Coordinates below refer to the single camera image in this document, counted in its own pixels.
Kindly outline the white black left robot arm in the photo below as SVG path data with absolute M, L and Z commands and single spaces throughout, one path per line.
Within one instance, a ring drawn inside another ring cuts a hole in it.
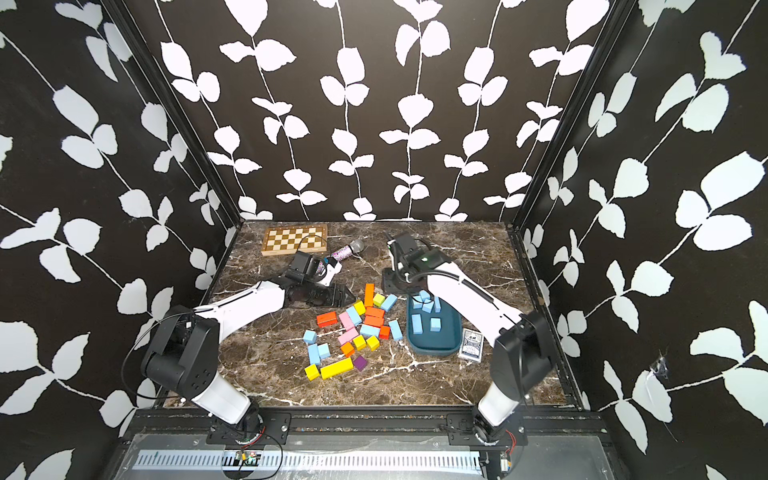
M 354 302 L 349 288 L 337 283 L 325 286 L 274 278 L 213 304 L 175 307 L 151 336 L 140 370 L 220 421 L 239 426 L 252 411 L 252 402 L 218 372 L 220 344 L 241 328 L 295 303 L 339 308 Z

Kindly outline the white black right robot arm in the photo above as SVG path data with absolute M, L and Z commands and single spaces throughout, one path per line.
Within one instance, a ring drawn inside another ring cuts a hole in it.
M 475 407 L 473 430 L 485 444 L 507 436 L 525 396 L 556 366 L 557 349 L 546 317 L 522 313 L 496 298 L 437 248 L 406 251 L 389 244 L 395 278 L 446 301 L 492 347 L 491 383 Z

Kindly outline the light blue thin block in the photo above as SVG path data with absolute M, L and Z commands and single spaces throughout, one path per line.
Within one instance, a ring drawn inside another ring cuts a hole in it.
M 411 324 L 414 335 L 421 335 L 423 333 L 422 319 L 419 314 L 411 316 Z

